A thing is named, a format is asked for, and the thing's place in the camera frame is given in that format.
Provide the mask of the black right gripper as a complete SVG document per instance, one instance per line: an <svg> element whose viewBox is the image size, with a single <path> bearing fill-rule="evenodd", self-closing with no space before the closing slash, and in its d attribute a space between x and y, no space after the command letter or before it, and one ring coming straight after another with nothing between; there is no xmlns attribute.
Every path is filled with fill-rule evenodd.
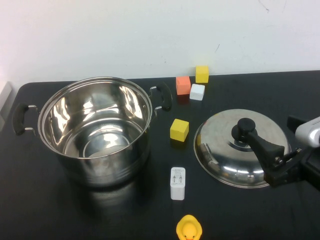
<svg viewBox="0 0 320 240"><path fill-rule="evenodd" d="M286 126L296 130L307 120L288 116ZM249 132L246 141L255 153L263 171L264 181L271 187L306 181L315 188L320 187L320 149L307 147L284 155L285 147L266 141Z"/></svg>

